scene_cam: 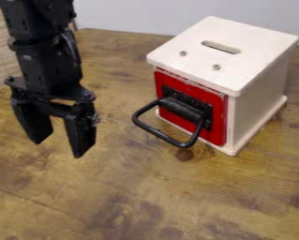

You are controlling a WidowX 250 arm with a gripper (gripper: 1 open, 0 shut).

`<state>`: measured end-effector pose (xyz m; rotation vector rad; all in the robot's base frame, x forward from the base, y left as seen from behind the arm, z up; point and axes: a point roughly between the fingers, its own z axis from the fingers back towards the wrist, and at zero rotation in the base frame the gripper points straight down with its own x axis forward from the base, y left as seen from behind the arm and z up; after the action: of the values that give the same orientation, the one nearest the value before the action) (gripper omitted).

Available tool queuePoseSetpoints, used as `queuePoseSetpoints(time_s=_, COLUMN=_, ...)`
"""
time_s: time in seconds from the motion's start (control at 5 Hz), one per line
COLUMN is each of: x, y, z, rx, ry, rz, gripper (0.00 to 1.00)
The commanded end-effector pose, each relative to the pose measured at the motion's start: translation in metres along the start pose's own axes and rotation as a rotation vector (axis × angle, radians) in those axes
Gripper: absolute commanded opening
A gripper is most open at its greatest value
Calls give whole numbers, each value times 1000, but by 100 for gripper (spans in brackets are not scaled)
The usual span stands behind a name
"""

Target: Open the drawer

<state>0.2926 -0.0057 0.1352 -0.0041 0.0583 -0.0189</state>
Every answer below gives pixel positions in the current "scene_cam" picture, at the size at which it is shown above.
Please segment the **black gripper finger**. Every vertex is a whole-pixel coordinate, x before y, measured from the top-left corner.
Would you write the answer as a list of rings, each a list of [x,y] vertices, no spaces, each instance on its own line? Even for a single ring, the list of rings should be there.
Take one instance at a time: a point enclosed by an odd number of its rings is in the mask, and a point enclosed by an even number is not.
[[[96,124],[99,114],[91,102],[79,102],[71,107],[64,118],[69,146],[76,158],[80,158],[96,143]]]

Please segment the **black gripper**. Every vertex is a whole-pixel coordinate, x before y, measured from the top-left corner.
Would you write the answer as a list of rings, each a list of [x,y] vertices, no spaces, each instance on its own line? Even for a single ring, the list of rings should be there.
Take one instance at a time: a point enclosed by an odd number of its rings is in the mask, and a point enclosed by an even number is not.
[[[52,133],[49,116],[93,117],[95,94],[81,85],[81,58],[69,29],[48,38],[11,37],[21,76],[9,77],[11,106],[31,141],[40,144]]]

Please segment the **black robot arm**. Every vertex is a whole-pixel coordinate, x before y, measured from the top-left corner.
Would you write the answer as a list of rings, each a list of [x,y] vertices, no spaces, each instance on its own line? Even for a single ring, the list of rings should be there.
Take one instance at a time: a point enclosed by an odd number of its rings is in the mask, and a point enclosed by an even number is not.
[[[52,134],[51,118],[64,120],[72,154],[96,141],[95,94],[80,84],[81,58],[69,23],[73,0],[0,0],[21,75],[9,76],[11,106],[35,143]]]

